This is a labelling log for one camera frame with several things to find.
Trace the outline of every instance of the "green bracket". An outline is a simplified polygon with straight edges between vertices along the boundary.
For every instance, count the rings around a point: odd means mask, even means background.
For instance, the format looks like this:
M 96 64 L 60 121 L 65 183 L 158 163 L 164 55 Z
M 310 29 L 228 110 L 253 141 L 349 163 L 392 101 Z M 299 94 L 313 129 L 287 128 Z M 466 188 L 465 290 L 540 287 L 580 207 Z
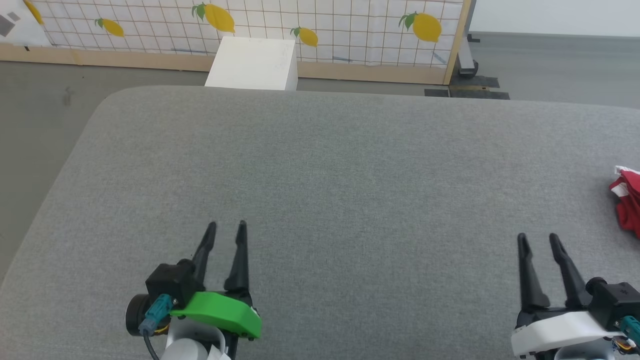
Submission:
M 220 293 L 195 293 L 184 309 L 172 310 L 170 314 L 233 332 L 240 338 L 257 339 L 262 330 L 262 319 L 249 305 Z

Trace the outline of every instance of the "yellow lemon print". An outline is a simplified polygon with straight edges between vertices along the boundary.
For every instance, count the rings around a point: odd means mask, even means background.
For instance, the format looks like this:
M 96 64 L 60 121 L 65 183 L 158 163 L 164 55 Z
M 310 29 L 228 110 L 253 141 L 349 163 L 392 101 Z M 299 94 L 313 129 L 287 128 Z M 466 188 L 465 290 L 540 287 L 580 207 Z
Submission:
M 410 13 L 400 18 L 398 26 L 402 27 L 402 23 L 407 30 L 413 24 L 413 33 L 422 41 L 438 42 L 438 37 L 442 32 L 442 26 L 438 19 L 425 13 Z
M 36 9 L 36 7 L 33 6 L 33 4 L 31 4 L 28 0 L 24 0 L 24 4 L 27 6 L 27 8 L 29 8 L 29 11 L 31 11 L 33 17 L 36 18 L 38 24 L 44 24 L 44 22 L 42 21 L 42 16 L 40 16 L 40 12 L 38 11 L 38 9 Z
M 115 21 L 99 18 L 93 21 L 93 25 L 98 25 L 101 28 L 104 28 L 111 35 L 115 35 L 121 38 L 124 37 L 124 30 Z
M 234 26 L 236 25 L 234 18 L 232 18 L 225 9 L 219 6 L 202 3 L 191 8 L 191 16 L 194 16 L 194 12 L 200 20 L 204 20 L 206 17 L 209 24 L 220 31 L 225 31 L 227 33 L 236 32 L 234 29 Z
M 298 37 L 299 35 L 300 41 L 302 41 L 305 45 L 318 47 L 318 36 L 312 30 L 301 28 L 298 26 L 297 28 L 291 29 L 289 34 L 291 33 L 293 33 L 293 35 L 296 35 L 296 37 Z

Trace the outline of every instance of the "red cloth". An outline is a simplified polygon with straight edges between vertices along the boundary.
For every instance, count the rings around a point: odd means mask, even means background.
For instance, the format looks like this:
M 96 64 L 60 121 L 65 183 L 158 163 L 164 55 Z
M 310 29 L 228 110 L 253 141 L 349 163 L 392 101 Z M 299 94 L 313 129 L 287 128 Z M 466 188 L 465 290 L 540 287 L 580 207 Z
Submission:
M 631 230 L 640 238 L 640 172 L 625 167 L 616 167 L 618 180 L 609 186 L 619 198 L 616 206 L 618 221 L 624 230 Z

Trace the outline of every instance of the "gray fabric tablecloth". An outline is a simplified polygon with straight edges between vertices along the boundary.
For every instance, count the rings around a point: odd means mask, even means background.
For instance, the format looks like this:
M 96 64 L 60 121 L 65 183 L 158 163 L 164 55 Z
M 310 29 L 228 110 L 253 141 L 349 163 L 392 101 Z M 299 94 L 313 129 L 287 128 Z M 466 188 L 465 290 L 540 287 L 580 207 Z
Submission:
M 640 168 L 639 135 L 640 111 L 601 106 L 118 92 L 4 280 L 0 359 L 148 359 L 129 300 L 211 220 L 205 282 L 221 290 L 240 219 L 264 335 L 238 359 L 510 359 L 519 232 L 556 305 L 552 231 L 585 279 L 640 286 L 640 243 L 608 190 L 614 165 Z

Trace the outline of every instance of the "wooden frame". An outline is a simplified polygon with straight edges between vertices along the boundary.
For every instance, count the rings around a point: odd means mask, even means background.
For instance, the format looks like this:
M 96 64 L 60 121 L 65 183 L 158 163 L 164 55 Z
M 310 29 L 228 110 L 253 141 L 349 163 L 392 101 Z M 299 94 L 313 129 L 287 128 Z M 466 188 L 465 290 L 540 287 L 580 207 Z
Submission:
M 448 85 L 455 68 L 460 42 L 464 36 L 465 23 L 467 21 L 470 4 L 471 0 L 464 0 L 463 2 L 458 28 L 456 29 L 456 36 L 454 37 L 453 47 L 446 69 L 436 67 L 366 66 L 348 63 L 299 61 L 298 76 L 300 78 Z M 0 60 L 4 61 L 209 72 L 213 59 L 213 56 L 186 54 L 91 51 L 57 47 L 27 48 L 10 44 L 0 44 Z

